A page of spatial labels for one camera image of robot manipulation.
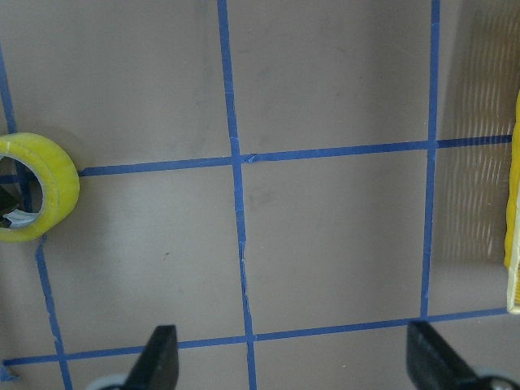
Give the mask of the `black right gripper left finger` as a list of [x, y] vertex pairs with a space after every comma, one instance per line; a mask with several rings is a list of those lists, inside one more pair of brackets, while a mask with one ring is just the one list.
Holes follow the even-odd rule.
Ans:
[[20, 215], [20, 204], [4, 188], [1, 188], [1, 227], [20, 228], [23, 217]]

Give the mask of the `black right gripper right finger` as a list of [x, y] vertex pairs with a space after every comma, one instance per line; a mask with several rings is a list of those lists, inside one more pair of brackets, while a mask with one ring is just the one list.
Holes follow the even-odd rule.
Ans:
[[487, 389], [480, 377], [428, 322], [407, 326], [407, 373], [416, 389]]

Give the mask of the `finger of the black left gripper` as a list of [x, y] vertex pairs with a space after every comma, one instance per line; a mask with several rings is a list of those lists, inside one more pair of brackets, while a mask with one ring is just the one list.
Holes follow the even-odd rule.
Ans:
[[175, 389], [179, 379], [179, 351], [175, 325], [154, 329], [124, 382], [125, 389]]

